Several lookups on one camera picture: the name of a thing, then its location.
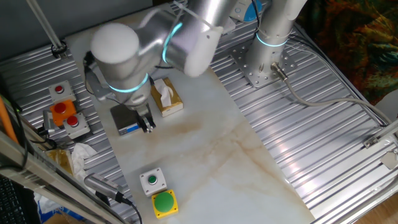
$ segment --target tissue box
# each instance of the tissue box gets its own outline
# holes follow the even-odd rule
[[[164,78],[163,79],[164,83],[170,87],[173,90],[173,97],[171,97],[171,106],[163,107],[162,102],[160,100],[160,93],[156,90],[155,86],[152,86],[150,89],[150,93],[152,94],[152,97],[154,98],[157,107],[160,109],[160,112],[162,113],[163,117],[166,117],[172,113],[175,113],[179,110],[182,110],[183,108],[183,103],[181,101],[180,96],[178,95],[177,91],[175,91],[175,88],[172,84],[172,82],[169,80],[169,78]]]

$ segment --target control box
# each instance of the control box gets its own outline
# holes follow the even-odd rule
[[[71,139],[80,137],[90,132],[90,127],[87,124],[86,118],[82,113],[70,116],[63,120],[63,126]]]
[[[141,174],[139,178],[147,197],[167,190],[166,180],[159,167]]]
[[[260,13],[262,4],[259,0],[256,0],[256,3],[257,10]],[[256,19],[256,10],[251,0],[238,0],[229,16],[241,22],[251,22]]]
[[[76,101],[76,96],[69,81],[60,82],[49,86],[50,96],[54,104],[71,100]]]
[[[58,127],[63,126],[63,120],[76,114],[75,105],[71,100],[66,100],[51,106],[50,111],[52,112],[52,121]]]
[[[152,196],[152,206],[156,218],[161,219],[178,213],[177,199],[173,190],[168,190]]]

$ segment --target emergency stop button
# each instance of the emergency stop button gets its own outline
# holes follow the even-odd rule
[[[54,111],[59,114],[63,114],[67,110],[67,106],[64,103],[57,103],[54,107]]]
[[[63,93],[63,87],[61,85],[55,87],[55,92],[58,93],[58,94]]]
[[[77,119],[77,117],[76,116],[70,116],[68,119],[67,119],[67,123],[71,126],[71,127],[76,127],[76,126],[78,126],[79,125],[79,120]]]

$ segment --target marble surface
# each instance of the marble surface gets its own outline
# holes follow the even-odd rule
[[[88,50],[95,29],[67,38],[77,62]],[[169,77],[184,109],[162,118],[149,99],[157,125],[151,134],[119,136],[109,110],[115,103],[101,104],[92,97],[144,223],[314,220],[211,69],[198,78],[176,70],[159,70],[152,77]],[[162,220],[156,219],[139,180],[139,174],[156,167],[162,168],[180,211]]]

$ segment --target green button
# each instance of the green button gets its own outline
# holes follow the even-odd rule
[[[162,192],[155,198],[155,208],[160,212],[168,212],[173,208],[174,198],[168,192]]]
[[[156,181],[157,181],[157,179],[156,179],[155,176],[150,176],[150,177],[148,178],[148,182],[149,182],[150,184],[155,184]]]

